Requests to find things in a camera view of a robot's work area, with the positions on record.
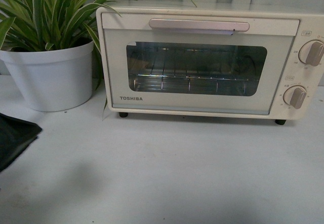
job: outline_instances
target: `toshiba logo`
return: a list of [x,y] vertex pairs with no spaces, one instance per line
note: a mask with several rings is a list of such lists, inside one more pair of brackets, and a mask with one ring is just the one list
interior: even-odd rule
[[130,97],[130,96],[120,96],[121,100],[127,100],[127,101],[142,101],[142,97]]

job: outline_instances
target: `glass window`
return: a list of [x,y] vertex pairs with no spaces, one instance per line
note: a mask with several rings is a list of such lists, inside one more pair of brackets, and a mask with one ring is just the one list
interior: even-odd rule
[[132,42],[127,45],[133,91],[252,96],[264,47]]

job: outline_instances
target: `door handle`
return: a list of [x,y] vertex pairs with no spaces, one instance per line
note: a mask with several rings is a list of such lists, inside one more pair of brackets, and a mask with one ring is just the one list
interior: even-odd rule
[[171,30],[191,30],[220,31],[220,33],[233,34],[235,31],[248,31],[250,24],[247,22],[231,21],[207,21],[207,20],[171,20],[171,19],[151,19],[149,26],[152,29],[171,29]]

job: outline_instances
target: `oven foot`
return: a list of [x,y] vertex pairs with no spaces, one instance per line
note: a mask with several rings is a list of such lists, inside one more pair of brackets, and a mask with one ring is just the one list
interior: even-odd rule
[[119,116],[121,118],[126,118],[128,116],[128,113],[119,113]]
[[284,125],[285,122],[286,122],[285,119],[276,119],[276,120],[275,120],[275,123],[276,123],[276,124],[279,124],[279,125]]

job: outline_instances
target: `potted plant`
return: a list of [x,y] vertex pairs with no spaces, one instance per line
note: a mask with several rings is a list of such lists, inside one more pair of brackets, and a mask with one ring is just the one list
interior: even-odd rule
[[90,98],[91,52],[100,51],[94,12],[111,9],[106,3],[0,0],[0,59],[31,108],[65,110]]

